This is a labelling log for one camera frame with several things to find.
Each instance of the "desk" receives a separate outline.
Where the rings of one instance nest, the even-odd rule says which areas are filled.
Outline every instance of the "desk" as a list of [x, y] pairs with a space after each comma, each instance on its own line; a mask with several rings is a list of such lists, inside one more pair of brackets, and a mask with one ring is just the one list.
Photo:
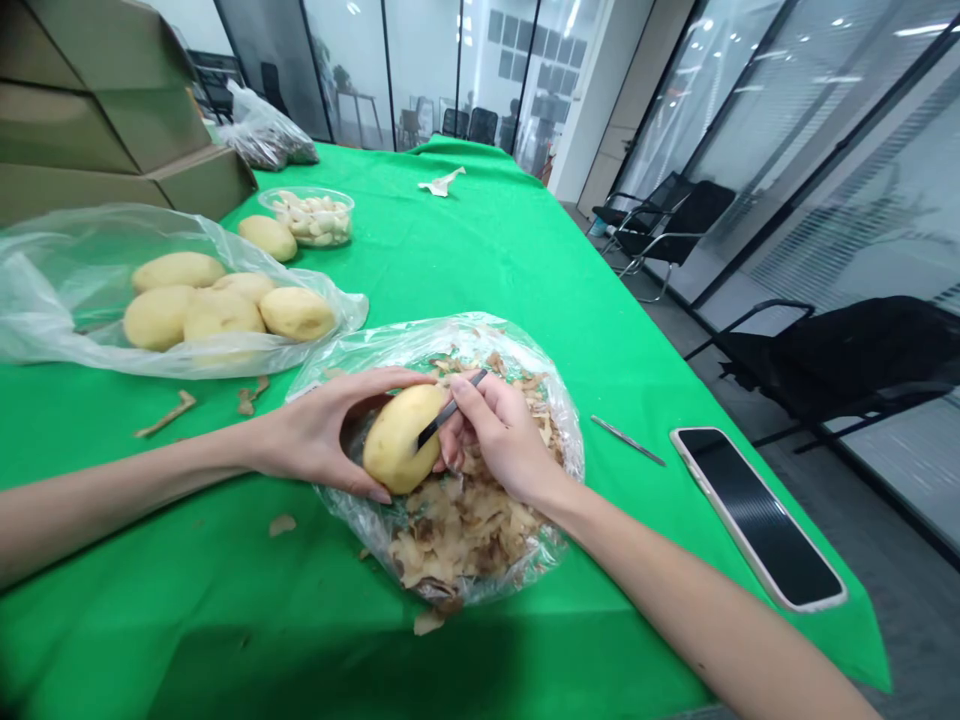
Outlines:
[[377, 103], [373, 95], [351, 92], [349, 90], [340, 90], [337, 88], [337, 129], [343, 131], [343, 111], [340, 109], [340, 96], [346, 95], [353, 98], [353, 106], [357, 110], [357, 128], [360, 131], [360, 146], [363, 147], [363, 121], [360, 119], [360, 100], [369, 100], [370, 107], [373, 108], [373, 119], [377, 123], [377, 132], [380, 134], [380, 147], [383, 147], [383, 130], [380, 128], [380, 118], [377, 117]]
[[[587, 483], [768, 601], [667, 435], [725, 430], [849, 588], [845, 605], [789, 621], [846, 673], [889, 688], [863, 586], [539, 181], [499, 149], [451, 138], [403, 154], [317, 149], [320, 165], [257, 173], [263, 188], [320, 185], [357, 202], [353, 242], [303, 250], [294, 266], [367, 293], [368, 327], [469, 310], [523, 327], [579, 407]], [[450, 197], [417, 188], [461, 165]], [[259, 210], [250, 198], [224, 224]], [[274, 377], [261, 412], [296, 373]], [[252, 385], [64, 364], [0, 366], [0, 383], [7, 486], [237, 422], [237, 391]], [[199, 405], [153, 438], [131, 437], [181, 387]], [[270, 539], [283, 513], [298, 527]], [[422, 638], [412, 626], [423, 605], [360, 549], [303, 484], [214, 488], [0, 599], [3, 697], [16, 716], [43, 720], [645, 718], [715, 702], [576, 547], [536, 585]]]

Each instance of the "clear plastic bag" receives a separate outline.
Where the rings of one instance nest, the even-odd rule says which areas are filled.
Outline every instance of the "clear plastic bag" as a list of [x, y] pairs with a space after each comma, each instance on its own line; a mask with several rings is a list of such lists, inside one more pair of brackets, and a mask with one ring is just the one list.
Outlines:
[[[505, 374], [507, 379], [543, 374], [539, 389], [555, 424], [564, 469], [583, 482], [583, 436], [577, 411], [557, 372], [556, 366], [533, 339], [516, 325], [486, 313], [464, 313], [446, 318], [399, 323], [343, 335], [313, 354], [304, 364], [287, 394], [291, 402], [328, 380], [344, 374], [388, 366], [403, 365], [427, 371], [437, 358], [453, 355], [469, 364], [476, 363]], [[365, 432], [348, 439], [347, 452], [359, 462]], [[463, 475], [448, 473], [440, 486], [451, 497], [466, 491]], [[318, 487], [327, 509], [346, 522], [380, 564], [398, 581], [401, 568], [391, 549], [399, 535], [410, 527], [414, 513], [407, 498], [396, 498], [383, 506], [345, 492]], [[411, 588], [425, 600], [451, 610], [511, 595], [536, 582], [556, 566], [566, 548], [559, 530], [544, 522], [534, 536], [525, 540], [522, 557], [499, 576], [461, 576], [455, 583], [419, 582]]]
[[[122, 320], [135, 296], [134, 270], [181, 251], [215, 257], [229, 272], [259, 272], [278, 286], [309, 288], [333, 308], [337, 327], [310, 343], [235, 332], [163, 353], [131, 347]], [[269, 375], [360, 328], [368, 309], [364, 295], [340, 291], [323, 273], [286, 268], [199, 215], [103, 205], [52, 212], [0, 233], [0, 362], [75, 362], [187, 380]]]
[[223, 142], [257, 170], [283, 170], [291, 165], [320, 162], [313, 140], [290, 118], [233, 80], [227, 82], [233, 95], [233, 125], [219, 129]]

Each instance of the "metal tool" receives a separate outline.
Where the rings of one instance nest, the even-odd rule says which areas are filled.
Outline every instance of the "metal tool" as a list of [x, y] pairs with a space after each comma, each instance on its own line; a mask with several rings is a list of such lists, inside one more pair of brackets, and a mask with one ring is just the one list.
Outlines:
[[620, 438], [621, 440], [623, 440], [627, 445], [629, 445], [630, 447], [632, 447], [634, 450], [639, 450], [640, 452], [642, 452], [644, 455], [646, 455], [648, 458], [650, 458], [651, 460], [653, 460], [653, 461], [654, 461], [655, 463], [657, 463], [658, 465], [662, 465], [663, 467], [666, 467], [666, 466], [667, 466], [667, 464], [666, 464], [663, 460], [661, 460], [660, 458], [658, 458], [656, 455], [654, 455], [652, 452], [650, 452], [649, 450], [647, 450], [645, 447], [643, 447], [640, 443], [638, 443], [636, 440], [634, 440], [634, 439], [631, 438], [630, 436], [625, 435], [625, 434], [622, 433], [621, 431], [617, 430], [613, 425], [610, 425], [609, 423], [605, 423], [603, 420], [601, 420], [600, 418], [598, 418], [596, 415], [591, 415], [591, 416], [590, 416], [590, 419], [593, 420], [597, 425], [599, 425], [600, 427], [602, 427], [604, 430], [606, 430], [606, 431], [609, 432], [610, 434], [612, 434], [612, 435]]
[[[487, 376], [487, 371], [481, 370], [476, 374], [476, 376], [474, 376], [473, 380], [471, 380], [470, 382], [474, 387], [476, 387], [477, 385], [480, 384], [480, 381], [483, 380], [483, 378], [485, 378], [486, 376]], [[440, 426], [443, 425], [447, 420], [449, 420], [450, 416], [453, 415], [456, 411], [457, 411], [457, 401], [451, 400], [449, 403], [447, 403], [447, 406], [440, 411], [440, 414], [437, 415], [436, 419], [433, 420], [433, 422], [431, 422], [429, 425], [427, 425], [427, 427], [423, 429], [423, 432], [417, 436], [418, 452], [420, 448], [424, 446], [427, 440], [433, 437], [433, 434], [440, 429]]]

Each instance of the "stacked cardboard boxes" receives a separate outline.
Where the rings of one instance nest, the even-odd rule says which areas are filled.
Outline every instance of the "stacked cardboard boxes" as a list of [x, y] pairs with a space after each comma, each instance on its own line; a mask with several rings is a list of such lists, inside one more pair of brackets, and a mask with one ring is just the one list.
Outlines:
[[141, 202], [219, 220], [256, 190], [210, 144], [172, 29], [130, 0], [13, 0], [0, 16], [0, 226]]

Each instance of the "peeled potato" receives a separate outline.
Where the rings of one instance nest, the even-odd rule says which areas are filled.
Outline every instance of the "peeled potato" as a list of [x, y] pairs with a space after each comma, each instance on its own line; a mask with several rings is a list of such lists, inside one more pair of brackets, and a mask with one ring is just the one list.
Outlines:
[[240, 237], [245, 238], [272, 255], [274, 260], [286, 262], [297, 254], [297, 241], [284, 225], [266, 215], [251, 215], [237, 228]]
[[391, 493], [412, 492], [440, 457], [436, 433], [419, 451], [417, 436], [440, 413], [445, 398], [436, 385], [414, 385], [401, 390], [373, 421], [363, 445], [363, 469]]
[[127, 340], [138, 348], [157, 352], [183, 342], [187, 307], [196, 292], [189, 285], [167, 285], [135, 297], [123, 314]]
[[232, 290], [197, 290], [187, 307], [184, 340], [226, 332], [265, 332], [257, 306]]
[[327, 301], [306, 288], [271, 290], [260, 301], [260, 314], [274, 335], [300, 342], [321, 338], [337, 324]]
[[275, 287], [277, 286], [273, 284], [273, 280], [263, 273], [232, 273], [217, 280], [211, 289], [231, 290], [253, 303], [258, 303]]
[[167, 285], [209, 287], [226, 274], [223, 265], [209, 255], [170, 253], [137, 268], [133, 273], [133, 288], [141, 293]]

